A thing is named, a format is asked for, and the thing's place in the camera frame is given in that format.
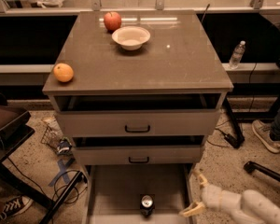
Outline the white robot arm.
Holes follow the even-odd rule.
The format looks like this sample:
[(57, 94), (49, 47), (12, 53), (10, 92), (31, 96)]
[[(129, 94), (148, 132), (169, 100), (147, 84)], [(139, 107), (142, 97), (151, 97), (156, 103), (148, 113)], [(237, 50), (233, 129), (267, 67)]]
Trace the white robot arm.
[(207, 209), (228, 214), (236, 224), (280, 224), (280, 207), (261, 193), (248, 189), (241, 194), (210, 184), (195, 170), (200, 183), (200, 202), (193, 202), (179, 212), (182, 217), (193, 217)]

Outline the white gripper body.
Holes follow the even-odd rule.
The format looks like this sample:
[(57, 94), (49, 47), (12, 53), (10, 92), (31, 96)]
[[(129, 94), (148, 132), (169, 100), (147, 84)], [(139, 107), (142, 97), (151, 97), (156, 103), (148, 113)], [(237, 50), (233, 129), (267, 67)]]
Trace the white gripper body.
[(202, 200), (207, 208), (215, 211), (231, 213), (241, 207), (242, 195), (224, 190), (215, 185), (207, 185), (202, 189)]

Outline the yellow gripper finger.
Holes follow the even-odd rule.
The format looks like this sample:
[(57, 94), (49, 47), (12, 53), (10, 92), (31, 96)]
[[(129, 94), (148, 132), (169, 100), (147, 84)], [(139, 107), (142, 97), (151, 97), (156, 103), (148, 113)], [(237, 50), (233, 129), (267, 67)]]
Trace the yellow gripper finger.
[(196, 176), (197, 180), (199, 181), (200, 188), (205, 188), (208, 185), (207, 178), (199, 171), (194, 170), (193, 174)]
[(193, 202), (189, 207), (179, 212), (182, 217), (193, 217), (205, 211), (206, 207), (203, 202)]

